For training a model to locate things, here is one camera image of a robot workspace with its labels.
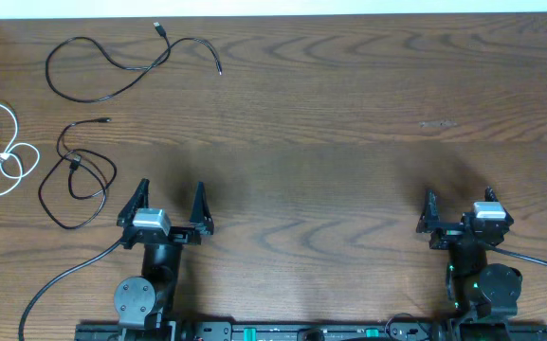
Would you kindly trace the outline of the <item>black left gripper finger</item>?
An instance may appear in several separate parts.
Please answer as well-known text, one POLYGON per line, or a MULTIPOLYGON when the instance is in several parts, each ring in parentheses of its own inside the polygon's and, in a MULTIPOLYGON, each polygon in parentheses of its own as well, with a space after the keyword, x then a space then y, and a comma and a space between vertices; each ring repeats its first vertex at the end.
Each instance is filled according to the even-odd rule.
POLYGON ((214 233, 214 221, 211 217, 203 182, 197 184, 191 209, 190 225, 193 235, 203 236, 214 233))
POLYGON ((117 226, 128 227, 133 223, 137 212, 141 208, 149 207, 149 185, 150 180, 143 178, 127 204, 120 211, 117 218, 117 226))

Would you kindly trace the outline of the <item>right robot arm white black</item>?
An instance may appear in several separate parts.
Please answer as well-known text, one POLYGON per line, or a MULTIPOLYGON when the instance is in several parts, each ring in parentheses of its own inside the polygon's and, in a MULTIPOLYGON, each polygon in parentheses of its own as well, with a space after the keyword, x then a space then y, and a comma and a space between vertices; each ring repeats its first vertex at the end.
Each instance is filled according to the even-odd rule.
POLYGON ((513 223, 492 188, 457 223, 442 221, 437 196, 426 192, 416 231, 430 235, 431 249, 449 253, 446 288, 456 309, 455 315, 432 325, 432 340, 547 339, 546 325, 511 321, 518 313, 521 272, 487 260, 486 251, 504 241, 513 223))

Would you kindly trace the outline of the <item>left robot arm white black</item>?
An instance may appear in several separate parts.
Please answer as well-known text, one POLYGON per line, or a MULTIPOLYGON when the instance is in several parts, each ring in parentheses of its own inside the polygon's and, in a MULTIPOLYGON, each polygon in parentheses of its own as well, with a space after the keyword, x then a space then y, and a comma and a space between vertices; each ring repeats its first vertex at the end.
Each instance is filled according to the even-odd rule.
POLYGON ((122 228, 119 245, 128 250, 144 246, 141 273, 123 280, 114 293, 118 340, 173 339, 169 321, 182 251, 214 232, 202 182, 197 184, 188 226, 174 226, 165 210, 149 206, 149 184, 146 178, 140 181, 117 219, 122 228))

